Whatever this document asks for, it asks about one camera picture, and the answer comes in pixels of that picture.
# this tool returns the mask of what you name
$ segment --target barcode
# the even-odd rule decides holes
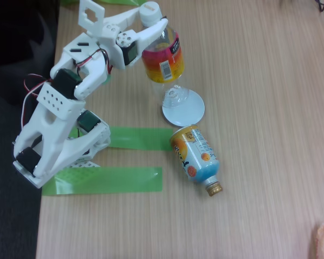
[[[163,79],[168,80],[173,78],[171,67],[169,66],[169,61],[164,61],[160,63],[161,71],[163,73]]]

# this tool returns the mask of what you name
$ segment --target black floor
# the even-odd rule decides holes
[[[36,257],[41,190],[15,171],[28,73],[49,77],[54,63],[59,0],[0,1],[0,259]],[[26,106],[26,118],[33,101]]]
[[[20,108],[0,97],[0,258],[35,258],[41,190],[12,165]]]

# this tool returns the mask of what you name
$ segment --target bottle cap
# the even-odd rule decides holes
[[[162,19],[160,6],[156,2],[146,2],[139,9],[140,20],[143,26],[150,27]]]
[[[209,196],[213,196],[216,193],[219,193],[222,191],[222,186],[219,182],[214,182],[206,187],[207,193],[209,193]]]

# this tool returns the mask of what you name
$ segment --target lying bottle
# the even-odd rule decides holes
[[[139,10],[144,27],[150,27],[162,19],[160,7],[156,2],[146,2]],[[184,59],[179,35],[167,26],[162,35],[142,53],[146,74],[150,78],[155,96],[166,108],[182,104],[190,93],[182,77]]]
[[[222,191],[216,177],[220,162],[197,125],[176,131],[170,138],[170,143],[190,181],[203,184],[209,196]]]

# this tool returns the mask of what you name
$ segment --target mounting hole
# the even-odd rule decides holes
[[[97,22],[97,17],[94,11],[90,10],[89,8],[86,8],[85,10],[86,17],[89,21],[95,23]]]

